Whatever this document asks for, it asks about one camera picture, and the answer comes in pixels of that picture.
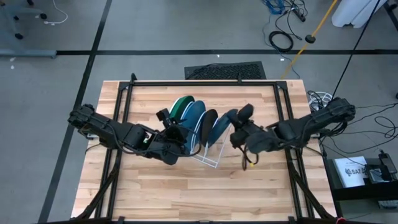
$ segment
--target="chair wheel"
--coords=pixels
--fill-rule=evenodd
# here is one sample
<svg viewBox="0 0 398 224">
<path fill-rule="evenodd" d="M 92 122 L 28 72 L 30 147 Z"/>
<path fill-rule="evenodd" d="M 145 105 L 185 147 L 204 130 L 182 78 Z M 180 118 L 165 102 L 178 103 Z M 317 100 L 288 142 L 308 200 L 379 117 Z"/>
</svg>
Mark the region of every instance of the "chair wheel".
<svg viewBox="0 0 398 224">
<path fill-rule="evenodd" d="M 14 35 L 18 40 L 22 40 L 24 36 L 22 34 L 15 34 Z"/>
<path fill-rule="evenodd" d="M 42 18 L 42 19 L 47 19 L 47 15 L 46 15 L 45 13 L 41 13 L 41 14 L 40 14 L 40 18 Z"/>
</svg>

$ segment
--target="green plate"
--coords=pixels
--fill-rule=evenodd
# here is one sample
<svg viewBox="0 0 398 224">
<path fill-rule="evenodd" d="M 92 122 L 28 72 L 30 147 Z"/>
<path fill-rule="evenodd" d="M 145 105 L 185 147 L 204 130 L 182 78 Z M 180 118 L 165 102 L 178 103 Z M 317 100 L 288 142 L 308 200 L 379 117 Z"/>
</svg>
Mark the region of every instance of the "green plate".
<svg viewBox="0 0 398 224">
<path fill-rule="evenodd" d="M 179 98 L 173 105 L 171 112 L 170 112 L 170 117 L 171 118 L 177 118 L 180 119 L 185 108 L 188 106 L 190 102 L 194 102 L 195 99 L 193 96 L 183 96 Z"/>
</svg>

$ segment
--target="concrete floor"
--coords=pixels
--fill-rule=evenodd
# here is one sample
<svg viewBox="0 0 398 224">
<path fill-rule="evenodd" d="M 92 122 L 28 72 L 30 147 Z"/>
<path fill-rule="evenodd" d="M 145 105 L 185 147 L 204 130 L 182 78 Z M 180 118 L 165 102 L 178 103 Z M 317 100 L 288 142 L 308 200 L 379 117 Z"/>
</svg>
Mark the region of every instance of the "concrete floor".
<svg viewBox="0 0 398 224">
<path fill-rule="evenodd" d="M 20 16 L 19 28 L 26 47 L 55 50 L 90 50 L 106 0 L 56 0 L 69 19 L 46 26 L 40 19 Z M 291 17 L 294 31 L 302 37 L 310 34 L 331 0 L 306 0 L 308 17 L 301 23 Z M 36 0 L 49 20 L 59 21 L 51 0 Z M 261 29 L 269 17 L 258 0 L 113 0 L 99 50 L 185 50 L 185 49 L 269 49 L 263 43 Z M 275 16 L 267 32 L 275 30 Z M 279 21 L 285 29 L 285 19 Z M 352 49 L 361 29 L 334 27 L 330 19 L 310 49 Z M 398 31 L 384 8 L 371 21 L 358 49 L 398 49 Z M 294 39 L 294 49 L 304 41 Z M 295 64 L 306 89 L 333 92 L 349 55 L 303 55 Z M 278 79 L 288 61 L 279 55 L 99 55 L 95 58 L 84 103 L 96 104 L 103 80 L 127 80 L 134 72 L 140 80 L 183 79 L 186 66 L 209 63 L 261 61 L 268 79 Z M 67 128 L 87 55 L 49 58 L 0 57 L 0 220 L 2 223 L 35 223 L 39 218 L 52 172 Z M 398 92 L 398 55 L 354 55 L 338 95 L 357 106 L 396 103 Z M 297 78 L 290 73 L 288 78 Z M 377 111 L 358 110 L 357 117 Z M 397 108 L 383 113 L 398 122 Z M 347 131 L 382 130 L 372 118 L 350 126 Z M 381 134 L 342 135 L 335 138 L 339 147 L 355 151 L 385 141 Z M 84 160 L 87 141 L 75 133 L 63 169 L 50 221 L 70 217 Z M 380 148 L 398 164 L 396 142 Z M 328 153 L 330 159 L 340 157 Z M 369 150 L 358 155 L 377 157 Z M 371 213 L 355 220 L 395 223 L 395 213 L 377 209 L 374 203 L 344 203 L 346 218 Z"/>
</svg>

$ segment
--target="wooden plank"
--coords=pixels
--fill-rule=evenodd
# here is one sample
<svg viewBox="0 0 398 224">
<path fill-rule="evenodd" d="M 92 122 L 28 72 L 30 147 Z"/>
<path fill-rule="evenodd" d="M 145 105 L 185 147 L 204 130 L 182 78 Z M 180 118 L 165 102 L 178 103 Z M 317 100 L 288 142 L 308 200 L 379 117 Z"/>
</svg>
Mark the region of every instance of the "wooden plank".
<svg viewBox="0 0 398 224">
<path fill-rule="evenodd" d="M 309 114 L 303 82 L 288 80 L 287 83 L 295 118 Z M 112 117 L 118 84 L 118 81 L 104 82 L 97 112 Z M 135 86 L 128 121 L 163 129 L 155 113 L 170 109 L 178 97 L 185 95 L 203 100 L 207 109 L 215 109 L 218 114 L 251 103 L 255 107 L 252 119 L 259 126 L 279 120 L 274 91 L 269 86 Z M 283 98 L 282 107 L 287 118 Z M 309 146 L 320 150 L 315 141 Z M 211 152 L 216 154 L 220 149 L 221 140 Z M 87 152 L 72 215 L 82 212 L 97 192 L 105 153 L 102 146 Z M 304 150 L 303 161 L 310 189 L 335 215 L 322 158 Z M 306 214 L 301 191 L 300 195 Z M 103 214 L 107 205 L 105 200 Z M 286 220 L 295 214 L 285 153 L 260 153 L 259 163 L 246 172 L 241 170 L 241 152 L 233 149 L 228 140 L 217 169 L 192 158 L 179 158 L 174 166 L 168 166 L 155 159 L 124 154 L 113 218 L 121 215 L 127 220 Z"/>
</svg>

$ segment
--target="black metal frame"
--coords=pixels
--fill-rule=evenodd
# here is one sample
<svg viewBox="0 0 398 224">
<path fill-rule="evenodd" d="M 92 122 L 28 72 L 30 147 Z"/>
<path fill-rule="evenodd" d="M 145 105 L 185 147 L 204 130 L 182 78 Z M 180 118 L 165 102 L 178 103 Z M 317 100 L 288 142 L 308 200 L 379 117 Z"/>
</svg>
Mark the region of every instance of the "black metal frame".
<svg viewBox="0 0 398 224">
<path fill-rule="evenodd" d="M 274 89 L 275 102 L 276 102 L 279 120 L 280 121 L 284 120 L 284 114 L 283 114 L 282 102 L 280 99 L 279 89 L 281 89 L 284 93 L 288 117 L 289 117 L 289 119 L 293 118 L 293 111 L 292 111 L 292 105 L 290 103 L 289 91 L 287 89 L 287 83 L 285 81 L 256 81 L 256 82 L 246 81 L 246 82 L 242 82 L 242 80 L 237 80 L 237 81 L 231 81 L 231 82 L 229 82 L 229 81 L 221 81 L 221 82 L 218 82 L 218 81 L 213 81 L 213 82 L 197 82 L 197 81 L 191 81 L 191 82 L 190 81 L 135 82 L 135 80 L 136 80 L 136 77 L 134 74 L 132 74 L 131 81 L 119 83 L 118 96 L 116 98 L 116 105 L 115 105 L 115 110 L 114 110 L 114 115 L 113 115 L 114 119 L 118 118 L 123 90 L 128 89 L 126 104 L 124 106 L 124 114 L 123 114 L 122 122 L 127 121 L 130 102 L 131 102 L 131 95 L 132 95 L 134 86 L 271 86 Z M 306 178 L 306 174 L 305 174 L 305 168 L 304 168 L 304 164 L 303 164 L 303 160 L 302 160 L 302 155 L 301 155 L 301 153 L 299 153 L 298 150 L 295 150 L 295 153 L 297 156 L 297 165 L 298 165 L 301 179 L 303 180 L 305 185 L 307 185 L 307 178 Z M 106 177 L 108 176 L 109 165 L 111 163 L 111 154 L 112 154 L 112 150 L 108 150 L 106 153 L 104 169 L 103 169 L 102 179 L 101 179 L 101 186 L 105 183 Z M 301 211 L 299 193 L 297 190 L 297 182 L 294 179 L 295 167 L 293 164 L 291 149 L 286 149 L 285 154 L 286 154 L 286 162 L 287 162 L 287 167 L 288 167 L 288 172 L 289 172 L 289 179 L 290 179 L 290 185 L 291 185 L 291 189 L 292 189 L 292 196 L 293 196 L 293 200 L 294 200 L 296 217 L 302 218 L 303 215 L 302 215 L 302 211 Z M 122 155 L 123 155 L 122 152 L 120 150 L 118 150 L 118 153 L 116 154 L 116 158 L 115 158 L 116 163 L 119 164 L 118 166 L 120 166 L 120 161 L 121 161 Z M 110 193 L 109 202 L 108 202 L 108 211 L 106 213 L 107 219 L 112 218 L 114 201 L 116 198 L 117 182 L 118 182 L 118 178 L 115 178 L 113 180 L 113 184 L 111 187 L 111 193 Z M 307 196 L 305 197 L 305 203 L 307 205 L 308 216 L 310 218 L 314 218 L 312 204 L 309 201 Z M 99 218 L 101 216 L 102 204 L 103 204 L 103 201 L 101 200 L 96 208 L 95 218 Z M 197 222 L 178 222 L 178 223 L 184 224 L 184 223 L 197 223 Z M 233 223 L 256 223 L 256 222 L 233 222 Z M 261 223 L 281 224 L 281 223 L 290 223 L 290 222 L 261 222 Z"/>
</svg>

